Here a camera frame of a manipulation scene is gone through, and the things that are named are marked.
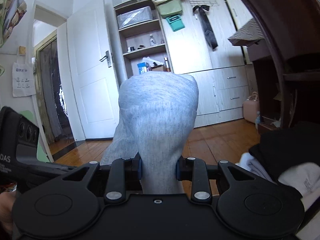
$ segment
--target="black cloth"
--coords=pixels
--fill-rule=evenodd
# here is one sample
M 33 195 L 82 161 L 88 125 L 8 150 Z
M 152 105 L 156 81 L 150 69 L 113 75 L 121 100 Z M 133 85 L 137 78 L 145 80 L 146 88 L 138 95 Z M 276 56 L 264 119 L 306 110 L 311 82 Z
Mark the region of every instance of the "black cloth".
M 204 10 L 209 11 L 210 6 L 208 6 L 208 5 L 194 6 L 193 13 L 195 13 L 195 11 L 197 9 L 200 14 L 200 20 L 201 20 L 202 29 L 204 31 L 205 39 L 206 39 L 207 43 L 209 44 L 209 46 L 212 49 L 215 49 L 216 47 L 218 47 L 216 36 L 214 36 L 214 32 L 213 32 L 212 27 L 210 25 L 209 19 L 204 11 Z
M 320 166 L 320 125 L 299 122 L 293 128 L 267 132 L 249 153 L 265 168 L 273 181 L 287 169 L 306 162 Z

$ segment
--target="white wardrobe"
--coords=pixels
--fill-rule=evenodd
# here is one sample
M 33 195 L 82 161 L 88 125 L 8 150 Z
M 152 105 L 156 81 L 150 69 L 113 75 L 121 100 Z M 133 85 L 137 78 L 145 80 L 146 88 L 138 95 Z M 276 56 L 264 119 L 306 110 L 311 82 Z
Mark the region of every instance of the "white wardrobe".
M 195 16 L 192 12 L 194 3 L 201 4 L 202 1 L 203 4 L 212 4 L 206 14 L 218 43 L 215 50 L 207 45 L 199 15 Z M 162 19 L 162 26 L 173 72 L 192 75 L 198 83 L 199 105 L 195 127 L 242 118 L 242 105 L 249 96 L 246 64 L 250 62 L 245 60 L 247 53 L 244 54 L 241 47 L 232 46 L 228 37 L 249 21 L 251 14 L 241 0 L 181 2 L 181 18 L 185 28 L 173 32 L 165 19 Z

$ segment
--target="teal pouch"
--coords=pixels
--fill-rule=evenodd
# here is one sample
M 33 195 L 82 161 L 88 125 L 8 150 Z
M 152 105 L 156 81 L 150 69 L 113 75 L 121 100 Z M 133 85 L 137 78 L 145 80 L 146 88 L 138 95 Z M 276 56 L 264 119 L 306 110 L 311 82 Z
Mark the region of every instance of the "teal pouch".
M 174 15 L 166 18 L 174 32 L 183 29 L 185 26 L 182 22 L 180 15 Z

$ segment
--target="camera lens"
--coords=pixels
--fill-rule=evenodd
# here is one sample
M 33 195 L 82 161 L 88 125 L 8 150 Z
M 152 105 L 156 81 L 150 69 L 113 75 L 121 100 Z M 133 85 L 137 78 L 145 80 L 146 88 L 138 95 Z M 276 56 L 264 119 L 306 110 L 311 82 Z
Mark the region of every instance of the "camera lens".
M 33 142 L 36 142 L 36 139 L 37 139 L 37 131 L 34 131 L 32 135 Z
M 20 135 L 20 137 L 23 136 L 24 129 L 25 129 L 25 125 L 24 125 L 24 122 L 23 122 L 23 123 L 20 124 L 20 127 L 19 127 L 19 135 Z
M 27 131 L 26 131 L 27 141 L 30 141 L 30 139 L 31 139 L 31 134 L 32 134 L 31 126 L 28 126 Z

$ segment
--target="pink container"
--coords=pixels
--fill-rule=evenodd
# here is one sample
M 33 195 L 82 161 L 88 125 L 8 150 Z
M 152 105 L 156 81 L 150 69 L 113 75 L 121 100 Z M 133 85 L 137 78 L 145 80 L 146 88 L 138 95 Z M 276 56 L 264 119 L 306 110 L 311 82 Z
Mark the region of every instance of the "pink container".
M 253 92 L 252 95 L 243 102 L 243 117 L 247 121 L 255 123 L 258 111 L 260 111 L 258 93 Z

